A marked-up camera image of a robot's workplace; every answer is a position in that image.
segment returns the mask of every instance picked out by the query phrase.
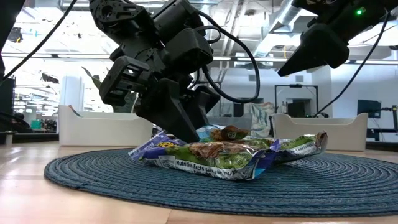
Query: white container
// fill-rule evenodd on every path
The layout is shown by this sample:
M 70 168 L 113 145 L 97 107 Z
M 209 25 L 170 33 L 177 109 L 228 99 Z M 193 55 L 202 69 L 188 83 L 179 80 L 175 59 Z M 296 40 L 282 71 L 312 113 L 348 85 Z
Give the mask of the white container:
M 15 131 L 6 131 L 6 147 L 12 146 L 12 138 L 14 137 L 15 133 Z
M 139 146 L 152 135 L 152 123 L 129 113 L 77 112 L 58 106 L 61 146 Z
M 274 136 L 293 139 L 303 134 L 328 133 L 328 150 L 364 151 L 368 114 L 362 113 L 353 119 L 346 118 L 291 118 L 286 114 L 275 114 Z

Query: wire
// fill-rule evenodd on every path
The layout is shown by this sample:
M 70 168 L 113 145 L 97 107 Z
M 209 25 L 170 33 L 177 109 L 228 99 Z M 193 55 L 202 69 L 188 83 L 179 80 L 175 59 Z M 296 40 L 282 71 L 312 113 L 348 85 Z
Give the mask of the wire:
M 72 2 L 70 3 L 68 9 L 65 11 L 65 13 L 63 13 L 63 16 L 60 18 L 60 20 L 58 20 L 58 22 L 55 24 L 55 26 L 52 28 L 52 30 L 44 37 L 44 39 L 35 47 L 35 49 L 33 49 L 33 51 L 31 53 L 29 53 L 21 62 L 19 62 L 19 64 L 17 64 L 6 76 L 4 76 L 2 78 L 2 82 L 0 83 L 0 86 L 2 85 L 2 83 L 8 78 L 10 77 L 16 70 L 18 70 L 21 66 L 23 66 L 23 64 L 25 64 L 26 61 L 28 61 L 34 54 L 36 54 L 36 52 L 43 47 L 43 45 L 46 43 L 46 41 L 49 40 L 49 38 L 52 36 L 52 34 L 58 29 L 58 27 L 61 25 L 61 23 L 65 20 L 65 18 L 68 16 L 69 12 L 72 10 L 73 6 L 75 5 L 75 3 L 77 2 L 77 0 L 72 0 Z
M 316 96 L 316 94 L 314 94 L 314 92 L 311 91 L 311 90 L 309 89 L 309 87 L 306 86 L 306 88 L 307 88 L 308 91 L 310 91 L 310 92 L 312 93 L 313 96 Z
M 375 124 L 377 125 L 377 127 L 378 127 L 379 130 L 380 130 L 380 129 L 381 129 L 381 128 L 380 128 L 380 125 L 379 125 L 379 123 L 376 121 L 376 119 L 373 118 L 373 121 L 375 122 Z M 382 132 L 380 132 L 380 134 L 381 134 L 381 140 L 382 140 L 383 142 L 385 142 L 386 139 L 384 139 L 384 134 L 383 134 Z
M 320 111 L 318 111 L 313 116 L 314 118 L 316 118 L 318 116 L 318 114 L 320 114 L 322 111 L 324 111 L 326 108 L 328 108 L 328 106 L 330 106 L 332 103 L 334 103 L 336 100 L 338 100 L 342 96 L 342 94 L 347 90 L 347 88 L 351 85 L 351 83 L 354 81 L 354 79 L 356 78 L 358 73 L 361 71 L 362 67 L 365 65 L 366 61 L 368 61 L 369 57 L 372 55 L 374 49 L 379 45 L 379 42 L 381 40 L 381 37 L 383 36 L 384 29 L 386 29 L 387 22 L 388 22 L 389 18 L 390 18 L 390 13 L 387 11 L 387 15 L 386 15 L 386 18 L 384 19 L 384 23 L 383 23 L 383 26 L 381 28 L 379 37 L 377 38 L 376 42 L 374 43 L 372 49 L 369 51 L 369 53 L 366 56 L 366 58 L 363 60 L 362 64 L 358 67 L 357 71 L 351 77 L 351 79 L 349 80 L 347 85 L 343 88 L 343 90 L 334 99 L 332 99 L 328 104 L 326 104 Z
M 248 49 L 248 47 L 247 47 L 242 41 L 240 41 L 237 37 L 235 37 L 234 35 L 230 34 L 230 33 L 227 32 L 226 30 L 224 30 L 222 27 L 220 27 L 220 25 L 218 25 L 218 24 L 216 23 L 216 21 L 214 21 L 213 18 L 211 18 L 208 14 L 205 14 L 204 12 L 201 12 L 201 11 L 199 11 L 198 9 L 196 9 L 196 12 L 197 12 L 199 15 L 203 16 L 206 20 L 208 20 L 208 21 L 211 23 L 211 25 L 217 27 L 217 29 L 219 29 L 220 32 L 221 32 L 222 34 L 224 34 L 225 36 L 229 37 L 231 40 L 233 40 L 235 43 L 237 43 L 238 45 L 240 45 L 240 46 L 243 48 L 243 50 L 248 54 L 248 56 L 249 56 L 251 62 L 253 63 L 254 73 L 255 73 L 255 76 L 256 76 L 256 92 L 255 92 L 255 94 L 254 94 L 254 97 L 249 98 L 249 99 L 245 99 L 245 100 L 243 100 L 243 99 L 237 99 L 237 98 L 233 98 L 232 96 L 229 96 L 229 95 L 227 95 L 225 92 L 223 92 L 223 91 L 221 90 L 221 88 L 218 87 L 218 86 L 216 85 L 216 83 L 213 81 L 213 79 L 211 78 L 207 66 L 204 66 L 204 67 L 202 67 L 202 70 L 203 70 L 203 73 L 205 74 L 207 80 L 209 81 L 211 87 L 213 87 L 213 89 L 214 89 L 218 94 L 220 94 L 222 97 L 224 97 L 224 98 L 226 98 L 227 100 L 232 101 L 232 102 L 234 102 L 234 103 L 251 103 L 251 102 L 253 102 L 255 99 L 257 99 L 257 98 L 259 97 L 259 95 L 260 95 L 260 86 L 261 86 L 261 84 L 260 84 L 260 71 L 259 71 L 259 67 L 258 67 L 258 65 L 257 65 L 257 63 L 256 63 L 256 59 L 254 59 L 253 54 L 250 52 L 250 50 Z
M 208 42 L 209 44 L 214 44 L 214 43 L 216 43 L 217 41 L 219 41 L 219 40 L 221 39 L 221 32 L 220 32 L 220 30 L 219 30 L 217 27 L 215 27 L 215 26 L 201 26 L 201 27 L 195 28 L 195 31 L 199 32 L 199 31 L 201 31 L 201 30 L 208 30 L 208 29 L 217 30 L 217 32 L 218 32 L 218 36 L 217 36 L 216 38 L 214 38 L 214 39 L 212 39 L 212 40 L 207 40 L 207 42 Z

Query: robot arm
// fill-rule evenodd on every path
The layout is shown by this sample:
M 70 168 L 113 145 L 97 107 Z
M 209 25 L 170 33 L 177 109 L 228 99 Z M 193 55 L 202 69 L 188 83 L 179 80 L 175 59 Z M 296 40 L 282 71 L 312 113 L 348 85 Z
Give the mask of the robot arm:
M 157 14 L 129 1 L 91 0 L 96 26 L 119 44 L 99 93 L 122 106 L 138 92 L 136 114 L 186 142 L 208 124 L 207 112 L 220 96 L 206 86 L 188 89 L 191 73 L 213 61 L 203 23 L 187 0 L 169 0 Z
M 278 71 L 280 76 L 322 65 L 339 67 L 348 60 L 348 41 L 378 24 L 387 12 L 398 6 L 398 1 L 294 0 L 292 5 L 318 17 L 308 23 L 300 46 Z

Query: desk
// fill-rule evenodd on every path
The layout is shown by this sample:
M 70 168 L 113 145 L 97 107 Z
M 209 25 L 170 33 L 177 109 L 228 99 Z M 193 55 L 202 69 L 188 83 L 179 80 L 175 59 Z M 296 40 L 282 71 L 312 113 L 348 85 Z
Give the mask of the desk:
M 394 128 L 368 128 L 366 130 L 367 138 L 374 138 L 375 141 L 380 141 L 380 134 L 383 133 L 397 133 Z
M 108 147 L 59 147 L 57 142 L 0 146 L 0 223 L 153 224 L 370 224 L 398 223 L 394 217 L 277 218 L 217 215 L 153 207 L 57 186 L 43 178 L 52 159 Z M 338 152 L 398 162 L 398 153 Z

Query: woven mat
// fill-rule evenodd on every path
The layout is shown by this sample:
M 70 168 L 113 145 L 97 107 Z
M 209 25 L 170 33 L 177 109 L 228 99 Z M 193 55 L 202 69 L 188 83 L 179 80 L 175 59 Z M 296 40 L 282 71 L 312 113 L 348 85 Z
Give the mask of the woven mat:
M 128 149 L 50 162 L 44 176 L 60 185 L 132 202 L 211 213 L 351 217 L 398 215 L 398 164 L 321 154 L 233 182 L 146 166 Z

